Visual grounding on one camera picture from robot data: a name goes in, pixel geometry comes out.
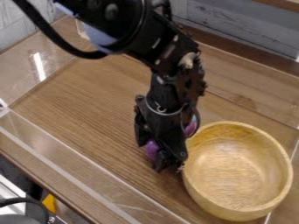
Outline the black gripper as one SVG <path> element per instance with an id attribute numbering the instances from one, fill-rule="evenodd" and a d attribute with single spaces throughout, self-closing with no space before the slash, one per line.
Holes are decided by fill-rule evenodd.
<path id="1" fill-rule="evenodd" d="M 193 104 L 184 104 L 177 111 L 162 113 L 149 106 L 145 96 L 134 98 L 134 140 L 138 147 L 150 139 L 157 142 L 160 150 L 153 158 L 156 172 L 168 168 L 181 171 L 188 158 L 184 128 L 193 116 L 198 118 L 200 127 L 200 115 Z"/>

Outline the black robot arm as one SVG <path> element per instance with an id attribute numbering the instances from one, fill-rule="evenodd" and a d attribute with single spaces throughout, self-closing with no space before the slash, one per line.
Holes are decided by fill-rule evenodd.
<path id="1" fill-rule="evenodd" d="M 169 0 L 53 2 L 81 21 L 101 53 L 124 53 L 149 68 L 149 90 L 134 97 L 134 140 L 156 171 L 182 167 L 186 139 L 200 127 L 196 105 L 206 82 L 198 44 L 173 22 Z"/>

